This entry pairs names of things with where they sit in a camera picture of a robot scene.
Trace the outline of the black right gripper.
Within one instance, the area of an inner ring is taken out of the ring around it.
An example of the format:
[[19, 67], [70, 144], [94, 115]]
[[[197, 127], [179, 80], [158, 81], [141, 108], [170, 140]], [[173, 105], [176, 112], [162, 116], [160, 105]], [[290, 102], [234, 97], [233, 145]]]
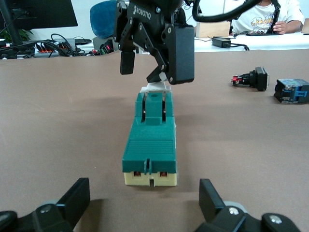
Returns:
[[136, 46], [152, 55], [157, 67], [149, 83], [163, 73], [171, 85], [194, 80], [194, 28], [186, 24], [182, 0], [118, 0], [114, 41], [121, 51], [120, 74], [132, 74]]

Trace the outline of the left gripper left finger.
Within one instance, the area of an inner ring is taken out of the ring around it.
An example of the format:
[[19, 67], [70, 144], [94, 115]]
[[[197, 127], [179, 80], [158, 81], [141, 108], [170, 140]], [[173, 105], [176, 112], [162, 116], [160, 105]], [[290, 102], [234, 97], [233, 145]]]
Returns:
[[39, 206], [26, 216], [1, 211], [2, 232], [72, 232], [90, 204], [88, 178], [79, 178], [56, 202]]

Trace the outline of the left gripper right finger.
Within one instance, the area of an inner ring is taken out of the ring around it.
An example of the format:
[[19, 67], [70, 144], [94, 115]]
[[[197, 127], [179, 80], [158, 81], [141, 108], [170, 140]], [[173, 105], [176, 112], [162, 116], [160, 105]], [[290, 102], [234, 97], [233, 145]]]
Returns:
[[222, 200], [209, 179], [199, 181], [199, 206], [205, 222], [197, 232], [298, 232], [288, 217], [265, 213], [261, 219], [252, 217], [237, 204]]

